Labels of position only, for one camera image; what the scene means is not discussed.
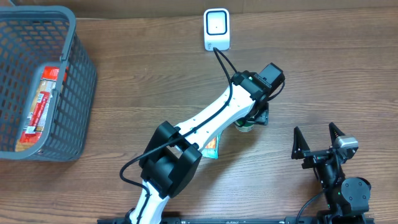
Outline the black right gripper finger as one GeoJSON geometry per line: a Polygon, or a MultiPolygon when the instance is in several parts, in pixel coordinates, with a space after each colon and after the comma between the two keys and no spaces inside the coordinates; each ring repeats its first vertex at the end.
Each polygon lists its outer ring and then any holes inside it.
{"type": "Polygon", "coordinates": [[[310,148],[298,126],[294,128],[294,143],[292,147],[291,159],[304,159],[310,153],[310,148]]]}
{"type": "Polygon", "coordinates": [[[341,146],[342,140],[344,140],[345,133],[343,133],[333,122],[329,125],[329,132],[331,138],[331,145],[332,146],[341,146]]]}

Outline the green lidded jar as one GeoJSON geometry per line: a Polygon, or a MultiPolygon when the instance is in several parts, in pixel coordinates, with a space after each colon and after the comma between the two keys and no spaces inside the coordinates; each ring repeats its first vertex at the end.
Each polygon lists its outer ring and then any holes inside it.
{"type": "Polygon", "coordinates": [[[253,129],[254,123],[240,119],[234,122],[234,126],[238,131],[246,133],[250,132],[253,129]]]}

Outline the teal snack pouch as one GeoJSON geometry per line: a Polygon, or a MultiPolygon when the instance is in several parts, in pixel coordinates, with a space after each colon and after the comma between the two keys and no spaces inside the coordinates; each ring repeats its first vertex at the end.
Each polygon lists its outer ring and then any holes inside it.
{"type": "Polygon", "coordinates": [[[218,149],[220,146],[221,133],[219,133],[216,137],[214,137],[202,150],[202,155],[205,158],[209,159],[217,159],[218,158],[218,149]]]}

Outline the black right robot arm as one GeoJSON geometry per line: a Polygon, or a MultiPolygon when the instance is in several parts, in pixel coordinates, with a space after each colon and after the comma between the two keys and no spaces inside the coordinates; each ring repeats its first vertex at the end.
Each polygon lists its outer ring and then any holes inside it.
{"type": "Polygon", "coordinates": [[[342,165],[352,159],[359,149],[358,140],[342,132],[334,123],[328,125],[331,146],[311,151],[299,127],[294,128],[291,158],[303,160],[303,169],[312,169],[321,183],[322,191],[308,200],[295,217],[295,223],[373,223],[366,218],[369,211],[371,184],[362,177],[347,178],[342,165]],[[304,210],[316,199],[324,196],[328,205],[315,217],[303,218],[304,210]]]}

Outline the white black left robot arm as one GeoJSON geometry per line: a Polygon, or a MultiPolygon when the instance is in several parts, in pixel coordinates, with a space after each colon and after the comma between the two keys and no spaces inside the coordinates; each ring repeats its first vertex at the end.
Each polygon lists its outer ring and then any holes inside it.
{"type": "Polygon", "coordinates": [[[236,72],[225,92],[194,117],[172,126],[163,122],[153,134],[143,155],[129,161],[142,169],[142,188],[136,208],[124,223],[160,223],[165,205],[193,179],[202,150],[230,124],[250,131],[267,125],[269,101],[284,86],[283,71],[268,64],[260,73],[236,72]]]}

